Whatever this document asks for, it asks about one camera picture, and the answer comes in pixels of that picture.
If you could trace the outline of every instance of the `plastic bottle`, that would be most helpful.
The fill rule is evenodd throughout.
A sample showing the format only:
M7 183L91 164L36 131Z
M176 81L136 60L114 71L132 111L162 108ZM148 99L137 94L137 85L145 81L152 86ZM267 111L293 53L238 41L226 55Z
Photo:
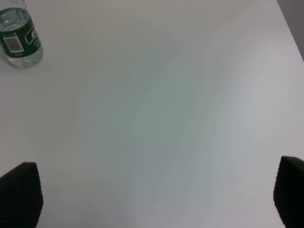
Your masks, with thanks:
M0 44L15 67L32 67L42 60L43 47L24 0L0 0Z

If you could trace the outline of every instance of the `black object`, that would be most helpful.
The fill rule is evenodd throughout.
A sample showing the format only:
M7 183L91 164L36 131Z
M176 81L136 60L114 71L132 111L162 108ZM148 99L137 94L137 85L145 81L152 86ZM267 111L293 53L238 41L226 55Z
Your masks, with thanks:
M304 227L304 161L296 157L281 158L274 201L286 228Z
M304 59L304 1L277 0L295 43Z
M36 227L42 206L36 163L24 162L0 178L0 228Z

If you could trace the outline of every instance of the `white table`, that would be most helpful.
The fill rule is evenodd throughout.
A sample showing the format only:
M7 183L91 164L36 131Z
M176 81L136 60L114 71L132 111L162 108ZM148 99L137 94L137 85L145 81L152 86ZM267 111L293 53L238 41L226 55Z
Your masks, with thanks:
M275 0L28 0L45 49L0 62L0 174L35 161L39 228L282 228L304 63Z

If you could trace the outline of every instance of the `bottle label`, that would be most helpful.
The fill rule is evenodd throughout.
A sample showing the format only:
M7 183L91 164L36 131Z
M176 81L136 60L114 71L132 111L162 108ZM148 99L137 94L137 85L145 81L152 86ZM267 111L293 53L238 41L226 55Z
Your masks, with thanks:
M12 31L0 31L0 44L5 54L12 58L22 58L35 53L41 45L32 18Z

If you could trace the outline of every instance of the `clear water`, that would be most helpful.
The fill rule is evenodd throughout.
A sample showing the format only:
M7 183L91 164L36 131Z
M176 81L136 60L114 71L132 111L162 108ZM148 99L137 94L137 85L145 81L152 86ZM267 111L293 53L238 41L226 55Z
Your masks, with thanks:
M29 13L26 9L10 8L4 12L0 11L0 31L12 31L25 25L29 20ZM32 55L23 58L12 58L7 56L9 62L18 68L32 67L39 63L43 58L43 47Z

